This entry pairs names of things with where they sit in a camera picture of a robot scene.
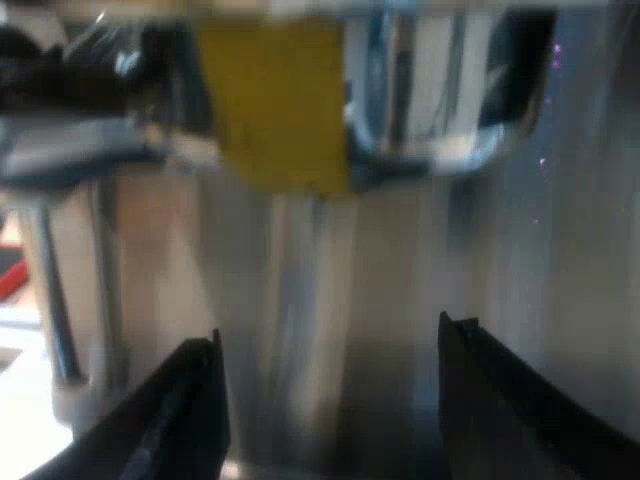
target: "machine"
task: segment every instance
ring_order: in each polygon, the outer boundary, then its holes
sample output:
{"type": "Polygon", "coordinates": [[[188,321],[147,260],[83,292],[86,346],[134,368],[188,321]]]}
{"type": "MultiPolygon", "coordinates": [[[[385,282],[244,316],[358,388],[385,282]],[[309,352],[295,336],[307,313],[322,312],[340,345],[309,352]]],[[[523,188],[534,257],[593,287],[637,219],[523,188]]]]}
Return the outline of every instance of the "machine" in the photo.
{"type": "Polygon", "coordinates": [[[217,329],[220,478],[635,478],[636,11],[9,5],[0,186],[78,445],[217,329]]]}

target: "red object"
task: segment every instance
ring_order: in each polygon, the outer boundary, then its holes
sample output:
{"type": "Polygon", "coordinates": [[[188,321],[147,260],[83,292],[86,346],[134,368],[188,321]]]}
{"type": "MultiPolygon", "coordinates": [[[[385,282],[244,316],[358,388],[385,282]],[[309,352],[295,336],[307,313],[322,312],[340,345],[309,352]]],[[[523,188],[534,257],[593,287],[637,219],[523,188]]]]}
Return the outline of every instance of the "red object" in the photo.
{"type": "Polygon", "coordinates": [[[29,271],[22,247],[0,245],[0,300],[5,300],[28,279],[29,271]]]}

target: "metal rod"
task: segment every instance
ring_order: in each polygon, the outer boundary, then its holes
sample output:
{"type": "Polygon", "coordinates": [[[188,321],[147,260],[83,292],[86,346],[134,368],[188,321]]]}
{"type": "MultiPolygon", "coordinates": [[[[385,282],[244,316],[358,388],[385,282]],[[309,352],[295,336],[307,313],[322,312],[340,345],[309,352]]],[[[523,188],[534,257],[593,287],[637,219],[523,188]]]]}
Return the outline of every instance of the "metal rod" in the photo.
{"type": "Polygon", "coordinates": [[[126,384],[122,338],[117,246],[111,238],[115,225],[114,179],[98,180],[91,191],[91,222],[98,287],[98,329],[105,355],[106,394],[115,400],[126,384]]]}
{"type": "Polygon", "coordinates": [[[46,302],[50,315],[50,334],[54,350],[52,365],[57,380],[65,384],[75,384],[84,381],[80,371],[78,357],[73,342],[67,305],[64,299],[58,262],[53,246],[53,237],[49,221],[49,213],[39,207],[33,210],[31,225],[35,233],[37,251],[40,256],[41,268],[45,277],[46,302]]]}

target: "black plastic part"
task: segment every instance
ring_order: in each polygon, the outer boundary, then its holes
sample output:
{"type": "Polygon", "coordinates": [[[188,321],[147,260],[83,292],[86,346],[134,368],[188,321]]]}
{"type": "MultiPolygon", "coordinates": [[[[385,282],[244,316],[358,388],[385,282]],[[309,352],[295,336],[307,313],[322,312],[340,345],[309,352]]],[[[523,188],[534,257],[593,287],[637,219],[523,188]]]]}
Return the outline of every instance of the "black plastic part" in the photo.
{"type": "Polygon", "coordinates": [[[545,381],[477,319],[440,316],[440,425],[454,480],[637,479],[640,445],[545,381]]]}
{"type": "Polygon", "coordinates": [[[25,480],[211,480],[229,446],[217,332],[185,341],[109,416],[25,480]]]}

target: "stainless steel surface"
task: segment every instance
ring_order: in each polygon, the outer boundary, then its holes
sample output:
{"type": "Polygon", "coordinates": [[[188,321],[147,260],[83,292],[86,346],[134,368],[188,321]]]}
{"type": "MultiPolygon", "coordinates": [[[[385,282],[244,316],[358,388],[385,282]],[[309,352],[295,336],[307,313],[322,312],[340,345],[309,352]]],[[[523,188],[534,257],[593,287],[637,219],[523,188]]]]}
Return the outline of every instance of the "stainless steel surface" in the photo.
{"type": "MultiPolygon", "coordinates": [[[[119,179],[131,388],[183,338],[218,327],[225,478],[439,478],[446,309],[479,316],[640,440],[637,8],[561,13],[536,130],[475,176],[342,201],[262,195],[223,171],[119,179]]],[[[66,228],[56,249],[73,328],[88,332],[84,369],[95,298],[74,274],[93,252],[69,240],[85,238],[88,220],[73,198],[53,220],[66,228]]]]}
{"type": "Polygon", "coordinates": [[[554,13],[467,10],[349,20],[347,124],[358,155],[477,170],[533,128],[554,13]]]}

